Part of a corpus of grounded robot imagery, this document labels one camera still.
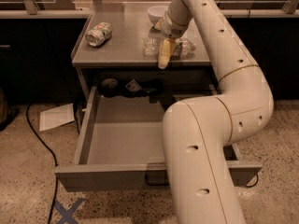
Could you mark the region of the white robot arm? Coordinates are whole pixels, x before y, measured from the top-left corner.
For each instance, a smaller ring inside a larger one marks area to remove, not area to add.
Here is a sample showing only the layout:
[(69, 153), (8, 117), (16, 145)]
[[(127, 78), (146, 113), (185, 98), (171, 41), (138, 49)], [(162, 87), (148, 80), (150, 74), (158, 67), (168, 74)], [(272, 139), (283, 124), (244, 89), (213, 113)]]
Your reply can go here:
[(274, 101), (263, 71), (215, 0), (173, 0), (162, 33), (180, 37), (193, 21), (220, 93), (188, 98), (164, 113), (164, 158), (178, 224), (246, 224), (223, 149), (252, 137)]

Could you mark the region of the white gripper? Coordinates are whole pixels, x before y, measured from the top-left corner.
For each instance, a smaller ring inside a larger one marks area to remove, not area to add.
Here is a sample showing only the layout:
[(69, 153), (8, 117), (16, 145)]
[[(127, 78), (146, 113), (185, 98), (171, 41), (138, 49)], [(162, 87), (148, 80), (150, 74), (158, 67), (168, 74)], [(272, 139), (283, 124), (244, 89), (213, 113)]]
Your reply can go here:
[(158, 67), (165, 69), (176, 48), (176, 41), (174, 39), (182, 37), (187, 30), (187, 26), (176, 24), (168, 15), (168, 11), (166, 11), (163, 17), (155, 23), (154, 28), (161, 31), (163, 36), (166, 37), (161, 42), (158, 57)]

